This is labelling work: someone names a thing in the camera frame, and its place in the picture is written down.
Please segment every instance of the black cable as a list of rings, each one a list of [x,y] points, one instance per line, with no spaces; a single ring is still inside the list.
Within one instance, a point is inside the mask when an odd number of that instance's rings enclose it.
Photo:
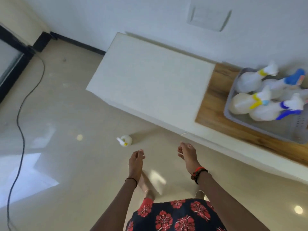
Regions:
[[[12,221],[10,219],[10,199],[11,199],[11,195],[12,195],[12,191],[13,191],[13,188],[15,186],[15,183],[19,177],[19,174],[20,174],[20,171],[21,171],[21,166],[22,166],[22,161],[23,161],[23,156],[25,155],[25,145],[26,145],[26,142],[25,142],[25,137],[21,131],[21,128],[20,128],[20,125],[19,125],[19,115],[20,115],[20,111],[21,111],[21,108],[25,102],[25,100],[28,98],[28,96],[38,87],[38,85],[41,83],[42,79],[43,79],[43,76],[44,76],[44,73],[45,73],[45,63],[44,61],[38,56],[38,55],[34,55],[34,56],[37,56],[43,63],[43,73],[42,73],[42,76],[41,76],[41,79],[39,80],[39,82],[37,83],[37,85],[28,93],[28,95],[26,95],[26,97],[23,99],[20,107],[19,107],[19,110],[18,110],[18,114],[17,114],[17,118],[16,118],[16,124],[17,124],[17,127],[21,133],[21,137],[22,137],[22,154],[21,154],[21,159],[20,159],[20,163],[19,163],[19,168],[18,168],[18,172],[17,172],[17,175],[16,175],[16,178],[12,184],[12,187],[10,189],[10,193],[9,193],[9,197],[7,199],[7,207],[6,207],[6,215],[7,215],[7,227],[9,229],[9,231],[12,231],[11,227],[10,227],[10,224],[12,226],[14,226],[12,224]]]

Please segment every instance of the white wall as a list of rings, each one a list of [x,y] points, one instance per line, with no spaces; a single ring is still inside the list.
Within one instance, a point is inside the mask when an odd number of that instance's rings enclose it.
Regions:
[[[26,45],[50,31],[24,0],[0,0],[0,24]]]
[[[27,1],[52,31],[102,50],[130,32],[219,62],[308,69],[308,0],[198,0],[233,11],[220,33],[186,23],[190,0]]]

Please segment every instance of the foot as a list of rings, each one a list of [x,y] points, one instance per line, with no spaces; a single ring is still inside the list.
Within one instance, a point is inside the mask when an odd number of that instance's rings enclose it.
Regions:
[[[195,195],[195,199],[204,199],[205,193],[202,190],[198,190]]]
[[[142,172],[142,174],[141,174],[138,185],[141,188],[141,190],[143,191],[144,197],[150,198],[154,201],[154,199],[155,199],[154,187],[153,187],[153,185],[151,184],[150,180],[148,179],[148,177],[146,176],[146,174],[144,172]]]

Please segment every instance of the plastic basket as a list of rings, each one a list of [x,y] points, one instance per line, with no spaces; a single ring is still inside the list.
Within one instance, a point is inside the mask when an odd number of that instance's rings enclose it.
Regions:
[[[224,109],[224,115],[227,119],[251,128],[260,133],[269,135],[282,141],[291,141],[305,144],[308,142],[308,105],[304,105],[304,110],[300,115],[290,115],[282,120],[257,122],[249,117],[248,114],[235,115],[228,109],[231,99],[238,93],[235,91],[235,84],[238,78],[245,72],[256,72],[252,68],[244,68],[235,78]]]

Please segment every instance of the wooden countertop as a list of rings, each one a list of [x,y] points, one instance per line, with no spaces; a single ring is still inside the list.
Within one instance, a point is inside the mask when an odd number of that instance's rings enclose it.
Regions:
[[[308,144],[277,140],[225,118],[225,103],[239,71],[216,64],[195,122],[308,166]]]

